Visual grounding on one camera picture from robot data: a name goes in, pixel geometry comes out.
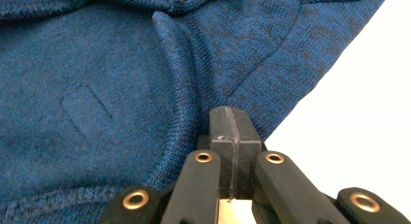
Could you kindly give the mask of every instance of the blue knit sweater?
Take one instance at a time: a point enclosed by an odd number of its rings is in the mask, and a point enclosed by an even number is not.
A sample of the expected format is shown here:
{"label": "blue knit sweater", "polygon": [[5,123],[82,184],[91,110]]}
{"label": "blue knit sweater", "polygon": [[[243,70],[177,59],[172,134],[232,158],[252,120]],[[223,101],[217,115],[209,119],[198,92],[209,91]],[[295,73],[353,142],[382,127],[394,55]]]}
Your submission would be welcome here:
{"label": "blue knit sweater", "polygon": [[0,223],[96,222],[244,109],[266,138],[384,0],[0,0]]}

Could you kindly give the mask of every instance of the white background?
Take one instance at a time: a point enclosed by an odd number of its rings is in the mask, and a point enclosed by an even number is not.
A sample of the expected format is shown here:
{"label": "white background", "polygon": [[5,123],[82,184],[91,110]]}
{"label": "white background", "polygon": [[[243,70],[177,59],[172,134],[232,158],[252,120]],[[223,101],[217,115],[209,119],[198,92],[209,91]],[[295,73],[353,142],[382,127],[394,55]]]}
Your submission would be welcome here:
{"label": "white background", "polygon": [[[386,0],[266,142],[336,197],[361,187],[411,220],[411,0]],[[220,223],[255,223],[221,202]]]}

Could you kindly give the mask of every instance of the brass grommet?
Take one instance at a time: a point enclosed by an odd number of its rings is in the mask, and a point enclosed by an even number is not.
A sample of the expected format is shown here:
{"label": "brass grommet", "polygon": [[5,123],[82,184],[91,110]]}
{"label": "brass grommet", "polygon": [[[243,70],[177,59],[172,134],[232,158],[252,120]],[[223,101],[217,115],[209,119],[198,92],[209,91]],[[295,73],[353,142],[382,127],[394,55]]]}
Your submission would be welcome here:
{"label": "brass grommet", "polygon": [[267,161],[273,164],[282,164],[284,163],[284,157],[277,153],[270,153],[266,155]]}
{"label": "brass grommet", "polygon": [[196,161],[199,163],[208,163],[209,161],[212,160],[212,155],[209,153],[202,152],[202,153],[196,154],[195,158],[196,158]]}
{"label": "brass grommet", "polygon": [[381,209],[374,199],[361,193],[354,193],[350,196],[350,200],[356,207],[365,211],[378,212]]}
{"label": "brass grommet", "polygon": [[[141,200],[138,202],[132,202],[131,199],[134,197],[141,197]],[[123,206],[127,209],[142,208],[145,204],[147,204],[148,197],[148,193],[144,190],[133,191],[123,199]]]}

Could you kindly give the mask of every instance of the white surface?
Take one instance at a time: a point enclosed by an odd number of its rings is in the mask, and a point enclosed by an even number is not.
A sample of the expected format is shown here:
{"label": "white surface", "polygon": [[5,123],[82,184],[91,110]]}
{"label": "white surface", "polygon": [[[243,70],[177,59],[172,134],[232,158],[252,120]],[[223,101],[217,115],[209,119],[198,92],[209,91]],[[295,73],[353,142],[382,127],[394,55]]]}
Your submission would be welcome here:
{"label": "white surface", "polygon": [[[409,220],[410,1],[386,0],[267,141],[269,149],[291,157],[320,191],[335,197],[343,188],[361,187]],[[235,209],[234,219],[220,223],[253,223],[249,204]]]}

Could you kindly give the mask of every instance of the knit fabric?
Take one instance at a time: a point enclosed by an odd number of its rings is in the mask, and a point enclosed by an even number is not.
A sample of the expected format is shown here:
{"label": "knit fabric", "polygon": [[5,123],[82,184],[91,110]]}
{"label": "knit fabric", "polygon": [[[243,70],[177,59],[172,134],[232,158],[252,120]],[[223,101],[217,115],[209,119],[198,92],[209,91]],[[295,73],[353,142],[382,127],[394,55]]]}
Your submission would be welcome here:
{"label": "knit fabric", "polygon": [[0,223],[162,189],[217,106],[267,138],[383,1],[0,0]]}

